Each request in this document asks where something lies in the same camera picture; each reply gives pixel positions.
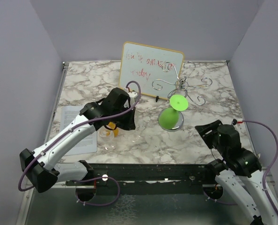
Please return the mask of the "green wine glass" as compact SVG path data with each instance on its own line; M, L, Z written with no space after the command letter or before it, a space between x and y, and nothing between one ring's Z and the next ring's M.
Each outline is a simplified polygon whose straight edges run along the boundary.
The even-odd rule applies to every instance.
M179 113L189 106L187 99L178 94L171 96L169 104L170 107L164 109L158 117L158 123L163 129L173 129L179 121Z

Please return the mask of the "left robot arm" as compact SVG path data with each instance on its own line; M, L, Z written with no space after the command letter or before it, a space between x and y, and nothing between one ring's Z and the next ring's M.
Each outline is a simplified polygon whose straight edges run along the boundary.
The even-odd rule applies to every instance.
M120 129L134 130L135 106L139 99L140 92L114 88L107 97L85 104L75 119L47 143L34 150L24 149L19 154L23 177L27 177L39 193L62 181L89 184L93 174L88 163L78 161L60 166L59 160L81 140L110 122Z

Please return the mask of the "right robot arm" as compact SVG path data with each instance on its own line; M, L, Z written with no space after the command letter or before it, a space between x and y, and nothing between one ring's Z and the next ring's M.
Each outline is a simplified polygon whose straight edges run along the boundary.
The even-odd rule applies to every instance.
M233 120L230 125L220 120L195 126L209 149L216 149L222 159L207 164L204 178L219 184L227 191L252 225L278 225L278 201L267 184L266 170L258 157L241 145L235 125L243 120Z

